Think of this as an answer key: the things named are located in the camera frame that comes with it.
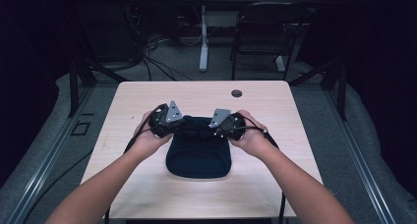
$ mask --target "metal bracket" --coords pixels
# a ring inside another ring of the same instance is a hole
[[[231,114],[229,109],[215,109],[212,116],[211,123],[208,125],[210,128],[217,128],[220,124]]]
[[[177,104],[174,100],[169,103],[168,113],[166,113],[166,123],[172,123],[183,118]]]

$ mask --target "black bag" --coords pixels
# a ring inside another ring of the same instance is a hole
[[[211,118],[184,116],[184,120],[166,154],[167,169],[185,178],[226,176],[232,164],[228,139],[214,135]]]

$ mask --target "forearm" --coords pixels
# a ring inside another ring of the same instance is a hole
[[[130,153],[119,157],[67,196],[46,223],[98,223],[144,159]]]
[[[303,223],[353,223],[344,207],[322,184],[276,147],[269,146],[267,150],[260,159]]]

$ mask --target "black fabric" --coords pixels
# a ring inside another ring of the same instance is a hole
[[[303,39],[297,61],[318,68],[334,60],[358,24],[360,43],[346,63],[347,82],[361,96],[378,132],[381,156],[398,182],[417,197],[417,26],[414,0],[376,0],[364,9],[321,9]]]
[[[58,86],[0,1],[0,187],[27,152],[58,98]]]
[[[184,116],[184,120],[166,154],[168,170],[185,178],[226,176],[232,164],[227,138],[214,135],[211,118]]]

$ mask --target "black curtain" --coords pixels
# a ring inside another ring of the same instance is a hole
[[[0,0],[1,186],[50,115],[55,81],[68,73],[62,22],[43,0]]]
[[[417,196],[417,5],[414,0],[370,1],[371,7],[320,9],[297,60],[320,67],[342,50],[350,30],[360,30],[345,63],[347,81],[372,117],[383,159]]]

